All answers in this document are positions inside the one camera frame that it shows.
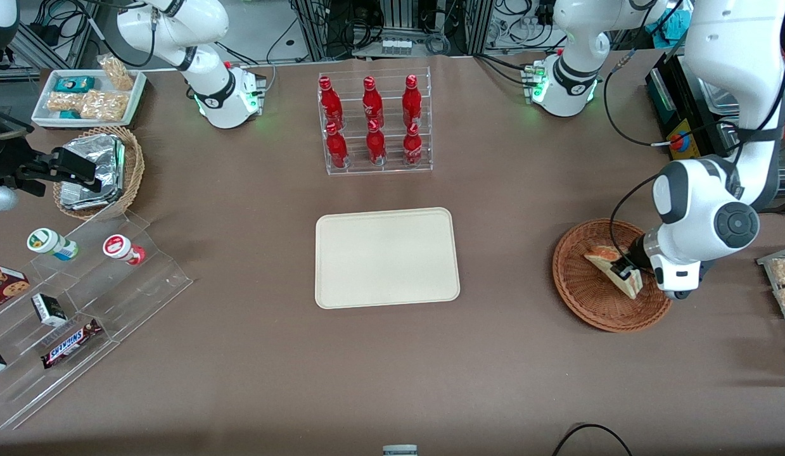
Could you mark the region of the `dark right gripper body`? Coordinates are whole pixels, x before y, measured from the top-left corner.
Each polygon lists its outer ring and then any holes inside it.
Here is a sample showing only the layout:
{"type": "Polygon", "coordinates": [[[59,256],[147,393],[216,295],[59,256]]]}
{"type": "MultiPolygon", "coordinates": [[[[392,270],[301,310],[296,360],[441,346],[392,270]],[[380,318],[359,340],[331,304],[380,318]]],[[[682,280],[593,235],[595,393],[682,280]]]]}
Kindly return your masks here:
{"type": "Polygon", "coordinates": [[[0,110],[0,182],[35,160],[35,150],[25,138],[35,128],[0,110]]]}

